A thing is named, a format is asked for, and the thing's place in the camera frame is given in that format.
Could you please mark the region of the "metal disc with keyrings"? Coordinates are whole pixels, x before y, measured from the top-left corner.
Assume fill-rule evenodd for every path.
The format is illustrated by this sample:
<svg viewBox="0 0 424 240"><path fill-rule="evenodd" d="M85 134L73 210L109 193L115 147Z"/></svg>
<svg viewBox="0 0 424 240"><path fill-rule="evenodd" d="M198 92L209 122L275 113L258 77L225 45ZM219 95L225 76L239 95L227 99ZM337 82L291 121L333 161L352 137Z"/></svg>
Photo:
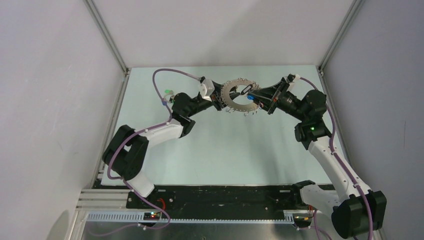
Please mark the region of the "metal disc with keyrings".
<svg viewBox="0 0 424 240"><path fill-rule="evenodd" d="M228 96L230 92L241 92L247 85L253 85L253 90L259 90L260 86L252 80L246 78L237 78L234 80L229 80L222 85L221 88L221 98L223 103L228 107L228 112L241 112L245 116L248 114L255 114L258 110L258 106L251 100L247 99L247 95L240 95L234 100L229 100Z"/></svg>

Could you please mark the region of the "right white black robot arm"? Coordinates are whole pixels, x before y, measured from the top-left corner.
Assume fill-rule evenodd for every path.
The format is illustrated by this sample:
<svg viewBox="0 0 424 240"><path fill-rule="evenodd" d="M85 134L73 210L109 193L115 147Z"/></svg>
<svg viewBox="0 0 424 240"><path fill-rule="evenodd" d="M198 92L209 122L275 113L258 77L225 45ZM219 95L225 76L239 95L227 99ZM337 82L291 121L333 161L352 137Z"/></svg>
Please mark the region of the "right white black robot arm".
<svg viewBox="0 0 424 240"><path fill-rule="evenodd" d="M293 85L293 81L282 78L273 86L243 91L269 115L278 109L300 121L294 128L296 141L318 161L337 194L331 195L315 183L302 182L290 195L291 204L297 209L307 205L314 207L330 218L334 229L344 239L367 234L372 240L374 231L383 225L387 198L381 191L373 191L336 148L335 120L330 119L331 130L323 120L324 114L331 112L327 96L313 86L298 99L289 91Z"/></svg>

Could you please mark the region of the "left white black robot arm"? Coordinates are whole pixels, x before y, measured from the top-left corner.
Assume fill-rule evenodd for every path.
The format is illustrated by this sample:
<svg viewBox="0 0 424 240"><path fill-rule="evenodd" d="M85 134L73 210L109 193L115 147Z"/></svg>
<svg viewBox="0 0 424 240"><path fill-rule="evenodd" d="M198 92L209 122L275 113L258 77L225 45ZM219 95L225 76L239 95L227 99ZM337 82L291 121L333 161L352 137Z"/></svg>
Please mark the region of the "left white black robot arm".
<svg viewBox="0 0 424 240"><path fill-rule="evenodd" d="M191 116L210 107L222 110L225 105L219 99L220 88L220 84L213 83L210 99L202 96L207 90L204 84L197 96L190 97L184 92L173 95L169 98L173 103L170 116L164 123L139 131L122 125L114 134L101 159L108 171L117 173L118 179L138 193L138 201L145 208L153 208L158 202L158 194L153 191L155 185L142 171L148 149L188 135L196 123Z"/></svg>

